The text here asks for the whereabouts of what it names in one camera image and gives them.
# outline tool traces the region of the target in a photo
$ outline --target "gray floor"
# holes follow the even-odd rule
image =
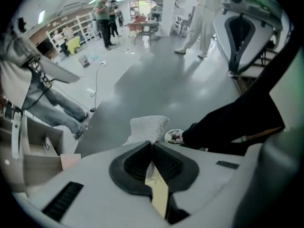
[[[164,115],[170,119],[168,129],[187,129],[238,98],[216,43],[208,58],[199,60],[198,45],[184,56],[173,53],[183,41],[161,39],[120,78],[92,116],[75,153],[85,157],[121,146],[131,135],[132,118]]]

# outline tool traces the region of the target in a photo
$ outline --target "white coat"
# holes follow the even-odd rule
[[[184,48],[190,48],[200,36],[200,50],[207,55],[212,36],[215,34],[213,20],[221,9],[222,0],[200,0],[195,9],[190,31],[184,43]]]

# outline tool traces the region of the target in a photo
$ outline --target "dark pants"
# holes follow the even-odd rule
[[[104,46],[107,48],[111,45],[110,41],[110,27],[109,27],[109,20],[107,19],[100,19],[97,21],[98,30],[101,31],[104,39]]]
[[[263,137],[240,144],[231,141],[279,127],[281,131],[284,123],[270,95],[253,97],[245,93],[235,102],[192,124],[182,136],[185,145],[193,149],[209,148],[212,152],[245,154],[250,145],[262,143]]]
[[[65,54],[65,56],[68,57],[69,53],[67,51],[67,45],[65,43],[63,43],[63,44],[60,45],[60,47],[61,47],[63,53]]]
[[[121,19],[118,19],[119,22],[119,26],[122,27],[123,26],[123,21]]]
[[[114,32],[116,32],[116,35],[118,35],[117,26],[116,26],[115,21],[110,21],[110,27],[111,27],[111,31],[112,31],[112,36],[115,37]]]

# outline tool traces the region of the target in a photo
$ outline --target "yellow object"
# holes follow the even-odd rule
[[[158,213],[165,218],[169,187],[157,170],[156,166],[152,165],[152,173],[146,176],[145,184],[152,189],[152,205]]]
[[[75,54],[75,49],[76,48],[80,48],[80,37],[79,36],[76,36],[72,39],[70,39],[66,45],[67,45],[67,49],[70,51],[71,55],[74,55]]]

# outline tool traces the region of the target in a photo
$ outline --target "light blue jeans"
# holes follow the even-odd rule
[[[22,109],[27,109],[33,105],[45,90],[46,88],[33,75]],[[56,109],[55,106],[57,105],[59,105],[64,112]],[[85,126],[80,123],[86,116],[84,110],[52,89],[47,90],[27,111],[50,126],[66,126],[71,133],[76,135],[85,130]]]

